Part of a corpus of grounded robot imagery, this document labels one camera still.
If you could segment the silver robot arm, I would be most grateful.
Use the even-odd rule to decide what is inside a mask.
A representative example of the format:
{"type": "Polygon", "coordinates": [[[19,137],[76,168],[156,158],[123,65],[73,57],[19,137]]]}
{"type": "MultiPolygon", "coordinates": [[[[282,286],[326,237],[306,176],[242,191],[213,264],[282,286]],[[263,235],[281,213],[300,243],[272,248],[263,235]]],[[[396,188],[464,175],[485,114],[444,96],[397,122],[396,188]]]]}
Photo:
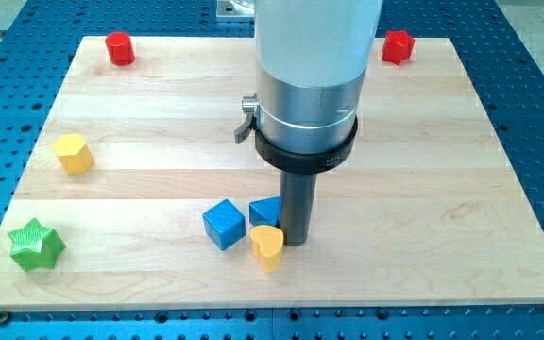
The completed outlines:
{"type": "Polygon", "coordinates": [[[351,132],[380,0],[257,0],[257,126],[281,149],[316,154],[351,132]]]}

